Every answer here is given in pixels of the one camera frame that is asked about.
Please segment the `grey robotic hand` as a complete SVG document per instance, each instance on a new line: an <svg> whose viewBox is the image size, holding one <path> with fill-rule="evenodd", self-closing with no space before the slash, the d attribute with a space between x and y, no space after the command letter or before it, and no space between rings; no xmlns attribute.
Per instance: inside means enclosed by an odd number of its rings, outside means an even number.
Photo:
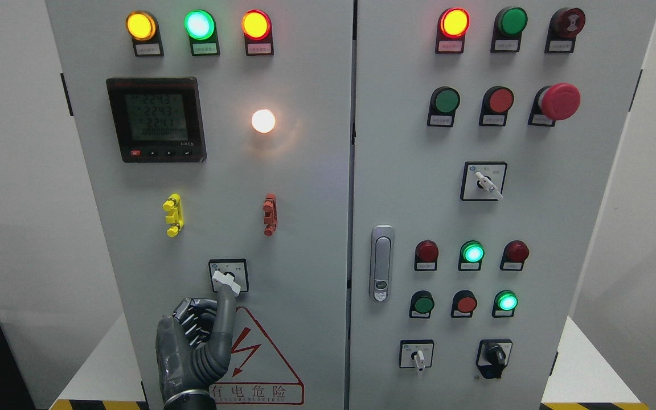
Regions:
<svg viewBox="0 0 656 410"><path fill-rule="evenodd" d="M229 286L217 300L185 298L157 324L156 353L164 400L185 390L207 390L227 373L235 298Z"/></svg>

